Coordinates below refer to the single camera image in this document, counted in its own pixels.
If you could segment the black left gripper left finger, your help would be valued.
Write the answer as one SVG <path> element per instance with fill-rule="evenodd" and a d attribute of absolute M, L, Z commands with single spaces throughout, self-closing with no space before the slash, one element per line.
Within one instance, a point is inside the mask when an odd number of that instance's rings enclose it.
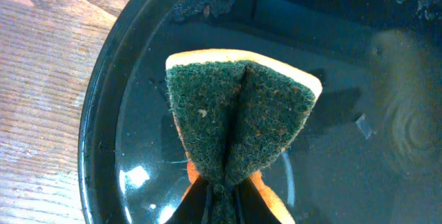
<path fill-rule="evenodd" d="M 199 176 L 165 224 L 209 224 L 213 198 L 213 184 Z"/>

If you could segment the orange green scrub sponge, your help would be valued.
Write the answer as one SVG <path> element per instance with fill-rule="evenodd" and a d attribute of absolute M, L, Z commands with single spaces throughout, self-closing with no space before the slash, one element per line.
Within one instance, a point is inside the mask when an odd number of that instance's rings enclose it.
<path fill-rule="evenodd" d="M 304 127 L 323 87 L 314 75 L 246 50 L 205 49 L 170 55 L 166 85 L 186 152 L 190 186 L 213 184 L 210 223 L 236 223 L 234 187 L 251 179 L 271 213 L 293 223 L 261 170 Z"/>

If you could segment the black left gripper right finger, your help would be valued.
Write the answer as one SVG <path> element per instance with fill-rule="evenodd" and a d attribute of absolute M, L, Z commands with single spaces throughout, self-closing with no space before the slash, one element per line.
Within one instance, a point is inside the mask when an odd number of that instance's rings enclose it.
<path fill-rule="evenodd" d="M 234 202 L 237 224 L 281 224 L 249 178 L 234 187 Z"/>

